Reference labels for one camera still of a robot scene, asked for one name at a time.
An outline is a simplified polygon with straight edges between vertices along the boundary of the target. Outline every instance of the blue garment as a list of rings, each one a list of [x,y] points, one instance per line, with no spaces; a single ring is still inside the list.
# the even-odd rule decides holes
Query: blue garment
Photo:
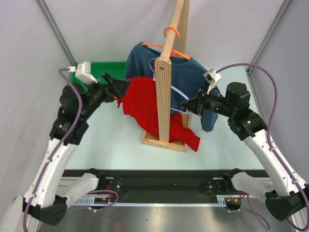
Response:
[[[152,58],[160,56],[160,52],[151,49],[148,46],[141,45],[143,42],[134,46],[126,61],[125,79],[137,76],[153,76],[153,71],[149,67],[149,61]],[[200,88],[209,85],[203,74],[207,70],[200,65],[195,59],[181,57],[170,57],[172,61],[172,81],[171,85],[179,89],[190,99],[195,97]],[[170,107],[185,112],[180,106],[185,99],[179,93],[171,90]],[[207,111],[201,117],[202,129],[206,132],[213,130],[218,115],[214,112]]]

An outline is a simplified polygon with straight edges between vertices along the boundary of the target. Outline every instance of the red shirt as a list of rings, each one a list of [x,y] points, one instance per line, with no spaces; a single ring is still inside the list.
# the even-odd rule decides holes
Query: red shirt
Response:
[[[152,77],[134,77],[122,99],[118,99],[118,108],[123,104],[125,115],[134,117],[145,131],[159,137],[158,112],[156,104],[155,82]],[[194,151],[198,150],[200,138],[189,128],[183,127],[180,113],[170,115],[169,142],[178,140],[188,144]]]

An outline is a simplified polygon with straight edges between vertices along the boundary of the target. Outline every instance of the wooden base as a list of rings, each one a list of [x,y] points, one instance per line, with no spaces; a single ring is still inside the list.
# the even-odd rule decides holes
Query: wooden base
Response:
[[[190,128],[191,127],[191,118],[192,115],[182,114],[183,116],[183,126]],[[187,152],[188,145],[183,141],[177,141],[173,143],[166,143],[159,140],[158,137],[153,136],[152,134],[144,131],[141,142],[145,145],[155,146],[160,148],[165,148],[174,151]]]

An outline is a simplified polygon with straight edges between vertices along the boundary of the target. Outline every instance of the clothing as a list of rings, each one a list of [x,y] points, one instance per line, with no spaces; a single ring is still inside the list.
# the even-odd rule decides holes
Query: clothing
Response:
[[[156,104],[155,82],[152,77],[134,77],[122,99],[117,99],[118,107],[123,104],[125,115],[134,117],[145,131],[159,137],[158,111]],[[200,138],[189,128],[183,127],[180,113],[170,116],[169,142],[178,140],[188,144],[194,151],[198,150]]]
[[[160,52],[143,46],[141,43],[134,46],[126,61],[125,79],[132,77],[152,77],[153,71],[149,67],[149,61],[152,58],[160,56]],[[209,85],[203,74],[207,70],[200,65],[195,59],[181,57],[170,57],[172,61],[172,81],[171,85],[179,89],[190,99],[195,97],[200,88]],[[185,109],[180,106],[185,99],[179,93],[171,90],[170,107],[185,112]],[[212,131],[218,115],[214,112],[207,111],[201,117],[201,125],[204,131]]]

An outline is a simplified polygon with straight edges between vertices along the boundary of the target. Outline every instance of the metal floor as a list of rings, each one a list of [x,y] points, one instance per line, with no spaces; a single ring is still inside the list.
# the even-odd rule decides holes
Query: metal floor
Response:
[[[294,232],[286,222],[279,222],[265,205],[253,199],[257,212],[270,223],[271,232]],[[249,208],[243,201],[241,208]],[[55,227],[44,232],[265,232],[254,215],[228,213],[216,207],[130,207],[116,206],[93,213],[80,210],[68,213]]]

